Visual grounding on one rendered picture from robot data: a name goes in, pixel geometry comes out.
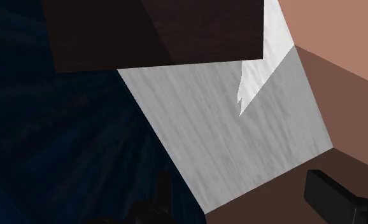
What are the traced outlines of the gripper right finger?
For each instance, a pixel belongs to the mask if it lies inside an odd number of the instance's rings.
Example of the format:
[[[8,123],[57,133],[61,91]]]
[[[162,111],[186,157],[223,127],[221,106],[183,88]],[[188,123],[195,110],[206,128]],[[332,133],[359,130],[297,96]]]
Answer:
[[[359,197],[321,170],[308,170],[304,200],[328,224],[368,224],[368,198]]]

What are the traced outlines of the dark brown robot stand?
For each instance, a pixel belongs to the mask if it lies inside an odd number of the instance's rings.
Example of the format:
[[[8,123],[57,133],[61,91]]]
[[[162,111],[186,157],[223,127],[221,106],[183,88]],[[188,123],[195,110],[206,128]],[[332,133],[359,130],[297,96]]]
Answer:
[[[264,0],[42,0],[59,73],[263,57]]]

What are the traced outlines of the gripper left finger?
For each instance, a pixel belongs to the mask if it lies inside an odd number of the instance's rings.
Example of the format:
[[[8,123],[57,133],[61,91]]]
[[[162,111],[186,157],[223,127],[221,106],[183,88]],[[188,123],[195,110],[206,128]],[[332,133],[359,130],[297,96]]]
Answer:
[[[121,222],[113,218],[94,218],[87,224],[178,224],[171,215],[171,192],[171,174],[160,171],[152,200],[134,202]]]

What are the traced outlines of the dark blue furniture piece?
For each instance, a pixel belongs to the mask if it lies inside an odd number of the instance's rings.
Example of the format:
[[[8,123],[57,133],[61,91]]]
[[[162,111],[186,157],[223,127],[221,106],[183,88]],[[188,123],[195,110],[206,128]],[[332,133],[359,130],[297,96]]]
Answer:
[[[0,0],[0,224],[135,224],[164,173],[174,224],[207,224],[120,74],[56,73],[41,0]]]

